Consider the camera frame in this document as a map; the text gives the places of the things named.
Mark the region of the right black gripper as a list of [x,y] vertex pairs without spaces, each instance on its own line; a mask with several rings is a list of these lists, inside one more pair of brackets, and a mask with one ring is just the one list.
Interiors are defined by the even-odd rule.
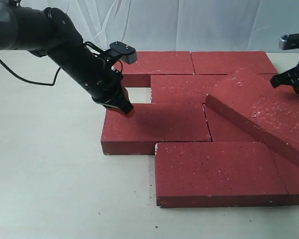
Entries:
[[294,68],[274,75],[270,79],[270,83],[273,88],[277,88],[281,85],[292,86],[293,91],[299,95],[299,62]]

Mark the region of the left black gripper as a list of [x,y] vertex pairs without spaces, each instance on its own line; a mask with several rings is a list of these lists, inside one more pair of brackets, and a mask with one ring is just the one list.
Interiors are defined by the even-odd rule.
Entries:
[[84,88],[92,100],[107,110],[121,115],[132,115],[134,106],[128,90],[122,86],[122,74],[89,49],[81,50],[72,67],[72,78]]

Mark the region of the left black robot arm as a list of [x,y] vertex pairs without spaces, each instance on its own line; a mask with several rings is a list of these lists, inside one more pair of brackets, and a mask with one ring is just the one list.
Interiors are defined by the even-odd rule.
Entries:
[[23,7],[17,0],[0,0],[0,50],[47,56],[95,103],[126,115],[133,111],[122,71],[115,63],[135,63],[136,50],[120,41],[107,50],[84,41],[70,17],[58,8],[38,10]]

